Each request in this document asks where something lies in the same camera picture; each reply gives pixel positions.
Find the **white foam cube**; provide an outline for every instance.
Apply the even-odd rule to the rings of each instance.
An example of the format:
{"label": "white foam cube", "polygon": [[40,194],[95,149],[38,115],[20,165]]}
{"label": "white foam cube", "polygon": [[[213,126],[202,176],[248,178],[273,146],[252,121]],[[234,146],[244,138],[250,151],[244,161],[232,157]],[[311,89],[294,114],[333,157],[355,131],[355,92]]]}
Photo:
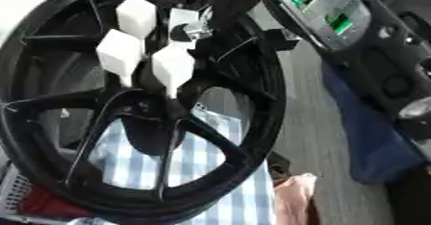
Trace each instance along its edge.
{"label": "white foam cube", "polygon": [[110,30],[96,48],[102,67],[117,74],[127,85],[141,59],[141,41],[117,30]]}
{"label": "white foam cube", "polygon": [[[199,12],[197,11],[172,9],[170,10],[168,30],[169,32],[171,32],[172,29],[177,25],[181,25],[185,23],[189,24],[197,21],[199,21]],[[196,47],[196,40],[193,40],[191,42],[180,42],[180,41],[173,41],[169,38],[169,43],[182,45],[186,49],[194,49]]]}
{"label": "white foam cube", "polygon": [[119,29],[136,38],[146,38],[156,27],[156,6],[146,0],[125,0],[116,8]]}
{"label": "white foam cube", "polygon": [[187,49],[169,44],[153,55],[153,74],[166,87],[167,96],[176,98],[177,89],[193,75],[194,58]]}

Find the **black wheel rim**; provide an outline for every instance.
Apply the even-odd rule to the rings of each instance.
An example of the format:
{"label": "black wheel rim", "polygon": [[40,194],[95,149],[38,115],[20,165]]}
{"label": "black wheel rim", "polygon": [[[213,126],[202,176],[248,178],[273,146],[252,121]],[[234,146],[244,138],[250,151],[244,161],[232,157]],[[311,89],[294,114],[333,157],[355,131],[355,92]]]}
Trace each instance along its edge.
{"label": "black wheel rim", "polygon": [[[199,9],[211,0],[150,1],[161,9],[177,4]],[[284,117],[283,73],[274,51],[266,46],[260,29],[248,17],[234,27],[234,32],[222,33],[211,40],[199,42],[196,51],[192,52],[197,62],[193,78],[182,86],[180,103],[164,103],[168,111],[176,114],[170,118],[168,125],[182,127],[182,130],[209,139],[210,143],[225,153],[227,162],[208,175],[179,187],[166,187],[165,173],[159,173],[160,178],[154,190],[119,188],[102,184],[100,180],[89,180],[85,161],[91,147],[81,147],[85,149],[81,152],[82,161],[75,160],[73,164],[65,160],[47,143],[49,140],[38,119],[40,113],[63,108],[93,110],[94,116],[90,122],[92,130],[86,133],[87,140],[81,141],[81,146],[85,142],[92,146],[113,118],[138,117],[120,109],[130,106],[130,103],[135,106],[137,101],[158,100],[160,96],[157,92],[149,92],[142,87],[120,88],[116,77],[110,74],[105,75],[103,87],[68,94],[52,95],[48,92],[49,95],[46,95],[39,87],[28,87],[35,80],[41,80],[38,83],[46,82],[32,77],[32,70],[40,69],[41,66],[45,68],[45,54],[52,50],[68,53],[67,55],[81,53],[94,60],[95,46],[108,29],[116,28],[112,16],[105,12],[112,10],[119,2],[121,0],[49,0],[21,22],[0,52],[0,65],[5,70],[0,89],[5,101],[1,116],[4,147],[18,168],[32,180],[97,215],[121,223],[127,220],[128,224],[133,221],[152,224],[178,222],[210,207],[262,164],[272,148]],[[91,31],[84,35],[70,34],[74,30],[67,24],[79,26],[81,12],[91,15]],[[62,26],[72,30],[67,31],[67,35],[60,36],[58,31]],[[166,33],[164,28],[160,28],[160,31],[153,33],[157,41],[149,43],[150,52],[158,50],[161,42],[165,41]],[[233,52],[235,54],[223,58],[223,61],[217,61],[245,41],[249,44],[238,48]],[[241,57],[246,57],[246,65],[241,62]],[[238,63],[234,68],[235,72],[229,70],[232,61]],[[248,72],[251,67],[257,71]],[[245,78],[246,73],[252,77]],[[231,89],[245,94],[253,101],[255,112],[241,147],[235,146],[189,113],[197,98],[212,87]]]}

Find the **wheel hub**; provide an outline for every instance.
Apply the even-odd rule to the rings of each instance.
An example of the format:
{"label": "wheel hub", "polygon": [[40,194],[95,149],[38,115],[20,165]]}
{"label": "wheel hub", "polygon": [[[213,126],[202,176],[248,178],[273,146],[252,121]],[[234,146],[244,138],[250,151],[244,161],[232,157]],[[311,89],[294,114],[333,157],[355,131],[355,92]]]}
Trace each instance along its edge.
{"label": "wheel hub", "polygon": [[[179,87],[176,100],[165,98],[157,80],[145,75],[151,60],[138,67],[132,87],[122,87],[116,76],[104,72],[102,87],[52,92],[51,85],[56,82],[51,77],[76,53],[89,57],[80,64],[99,64],[94,50],[107,30],[117,28],[114,9],[122,1],[49,0],[20,23],[0,51],[0,65],[5,71],[0,77],[4,99],[0,134],[7,153],[26,176],[73,204],[120,224],[178,223],[208,209],[264,162],[284,117],[283,73],[274,51],[259,38],[262,31],[245,17],[229,33],[198,41],[193,76]],[[155,47],[147,48],[150,53],[165,46],[163,22],[170,8],[181,3],[198,10],[209,3],[151,1],[160,9],[160,22],[154,38],[157,41],[149,43]],[[249,41],[256,37],[258,41]],[[215,62],[228,52],[223,62]],[[210,88],[226,88],[252,101],[254,112],[240,146],[191,113],[195,102]],[[89,126],[71,160],[52,146],[43,130],[49,122],[40,120],[43,113],[63,109],[91,111]],[[129,138],[138,138],[130,140],[136,149],[156,155],[164,148],[155,188],[114,187],[90,175],[88,155],[107,126],[117,119],[126,121]],[[192,182],[169,187],[170,157],[182,132],[206,139],[226,161]],[[148,142],[157,149],[147,149]]]}

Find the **wire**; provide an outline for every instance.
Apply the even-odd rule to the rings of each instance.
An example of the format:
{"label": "wire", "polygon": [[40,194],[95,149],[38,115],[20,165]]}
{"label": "wire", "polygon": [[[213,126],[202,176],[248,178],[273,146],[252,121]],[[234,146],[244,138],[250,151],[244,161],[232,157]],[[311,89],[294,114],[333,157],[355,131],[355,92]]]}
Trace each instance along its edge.
{"label": "wire", "polygon": [[247,43],[249,43],[249,42],[251,42],[251,41],[253,41],[255,39],[257,39],[257,37],[251,37],[248,40],[244,41],[243,43],[235,46],[231,50],[227,51],[225,54],[221,55],[221,57],[218,58],[217,61],[215,61],[215,63],[220,63],[220,61],[222,61],[223,59],[225,59],[227,56],[229,56],[230,54],[232,54],[236,50],[240,49],[241,47],[243,47],[244,45],[246,45]]}

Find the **blue checkered cloth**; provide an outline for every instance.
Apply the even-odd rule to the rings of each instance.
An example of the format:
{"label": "blue checkered cloth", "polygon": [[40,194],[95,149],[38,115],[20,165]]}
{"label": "blue checkered cloth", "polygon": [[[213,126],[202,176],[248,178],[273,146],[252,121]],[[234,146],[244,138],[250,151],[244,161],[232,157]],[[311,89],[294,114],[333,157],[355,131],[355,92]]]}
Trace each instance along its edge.
{"label": "blue checkered cloth", "polygon": [[[201,109],[194,109],[193,113],[236,144],[241,143],[239,119]],[[127,140],[120,120],[107,129],[90,159],[104,170],[103,181],[106,184],[136,189],[155,186],[159,159],[134,149]],[[173,153],[168,185],[175,187],[195,180],[221,165],[224,160],[223,153],[214,145],[201,137],[186,134],[182,144]],[[252,176],[211,208],[181,224],[275,224],[273,200],[272,181],[264,162]],[[84,219],[75,220],[73,224],[84,222]],[[96,218],[90,224],[112,223]]]}

